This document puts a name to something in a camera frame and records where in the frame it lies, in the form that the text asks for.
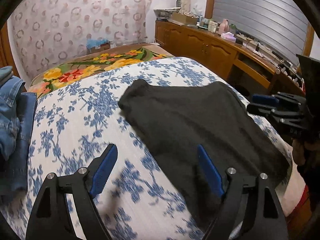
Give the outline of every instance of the black cloth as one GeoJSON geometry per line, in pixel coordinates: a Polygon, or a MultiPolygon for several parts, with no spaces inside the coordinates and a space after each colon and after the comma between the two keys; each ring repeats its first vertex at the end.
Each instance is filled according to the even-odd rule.
{"type": "Polygon", "coordinates": [[[285,157],[247,115],[232,89],[221,82],[205,87],[156,87],[136,80],[118,105],[202,229],[214,218],[220,199],[211,194],[198,166],[199,144],[224,185],[229,167],[247,175],[264,172],[274,186],[287,174],[285,157]]]}

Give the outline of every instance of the cardboard box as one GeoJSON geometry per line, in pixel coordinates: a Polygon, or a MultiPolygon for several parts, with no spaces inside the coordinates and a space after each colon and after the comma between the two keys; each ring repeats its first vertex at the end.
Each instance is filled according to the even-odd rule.
{"type": "Polygon", "coordinates": [[[101,45],[96,46],[96,47],[92,47],[90,49],[87,48],[87,55],[93,54],[93,53],[96,53],[96,52],[102,52],[102,51],[104,51],[106,49],[110,49],[110,42],[101,44],[101,45]]]}
{"type": "Polygon", "coordinates": [[[180,22],[184,25],[196,25],[198,21],[198,18],[193,18],[180,13],[173,13],[170,19],[176,22],[180,22]]]}

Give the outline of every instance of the hand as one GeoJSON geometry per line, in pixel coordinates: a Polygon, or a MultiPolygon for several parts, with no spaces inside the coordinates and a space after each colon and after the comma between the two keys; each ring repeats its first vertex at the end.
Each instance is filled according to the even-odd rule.
{"type": "Polygon", "coordinates": [[[302,166],[305,164],[306,159],[304,158],[304,147],[297,139],[292,142],[292,157],[293,161],[298,165],[302,166]]]}
{"type": "Polygon", "coordinates": [[[304,157],[304,149],[311,151],[310,163],[312,166],[317,164],[320,160],[320,140],[315,143],[305,142],[304,145],[298,140],[294,139],[292,143],[292,157],[293,161],[298,165],[302,166],[305,164],[306,159],[304,157]]]}

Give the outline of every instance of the pink bottle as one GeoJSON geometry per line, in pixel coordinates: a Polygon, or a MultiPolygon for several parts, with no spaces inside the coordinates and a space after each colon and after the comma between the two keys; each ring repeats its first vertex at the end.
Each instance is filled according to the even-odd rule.
{"type": "Polygon", "coordinates": [[[229,31],[228,20],[223,19],[222,23],[219,26],[218,34],[221,35],[223,33],[227,33],[229,31]]]}

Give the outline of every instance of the window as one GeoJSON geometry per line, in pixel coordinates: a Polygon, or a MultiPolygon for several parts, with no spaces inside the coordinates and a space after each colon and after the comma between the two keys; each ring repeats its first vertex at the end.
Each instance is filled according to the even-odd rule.
{"type": "Polygon", "coordinates": [[[214,0],[213,16],[224,18],[293,64],[304,48],[308,20],[292,0],[214,0]]]}

